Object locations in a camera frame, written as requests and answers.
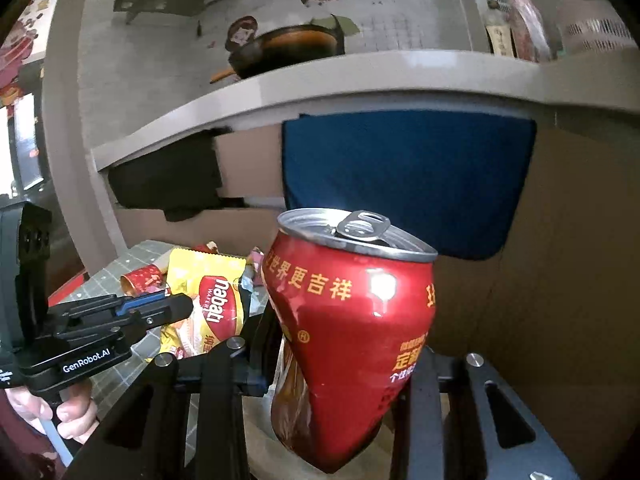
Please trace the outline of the dark red sleeve forearm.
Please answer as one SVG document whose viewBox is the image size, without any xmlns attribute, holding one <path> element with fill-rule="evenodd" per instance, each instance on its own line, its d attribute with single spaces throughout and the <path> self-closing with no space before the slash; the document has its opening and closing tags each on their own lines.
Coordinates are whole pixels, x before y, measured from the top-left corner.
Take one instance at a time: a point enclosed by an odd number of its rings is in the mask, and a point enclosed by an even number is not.
<svg viewBox="0 0 640 480">
<path fill-rule="evenodd" d="M 1 391 L 1 478 L 61 479 L 66 467 L 38 426 L 40 415 L 52 418 L 51 408 L 43 400 L 28 407 L 35 411 L 24 411 L 6 390 Z"/>
</svg>

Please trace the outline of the person left hand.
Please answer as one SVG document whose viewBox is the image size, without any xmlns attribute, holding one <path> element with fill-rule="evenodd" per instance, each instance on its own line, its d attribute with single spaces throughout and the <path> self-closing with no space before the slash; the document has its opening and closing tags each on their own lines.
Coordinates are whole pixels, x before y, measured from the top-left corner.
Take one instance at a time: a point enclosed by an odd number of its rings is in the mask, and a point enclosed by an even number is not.
<svg viewBox="0 0 640 480">
<path fill-rule="evenodd" d="M 39 432 L 43 432 L 44 420 L 52 420 L 56 416 L 58 434 L 63 439 L 84 444 L 99 426 L 98 408 L 92 398 L 92 382 L 89 379 L 68 388 L 64 392 L 65 401 L 55 411 L 25 387 L 6 389 L 3 393 L 13 411 Z"/>
</svg>

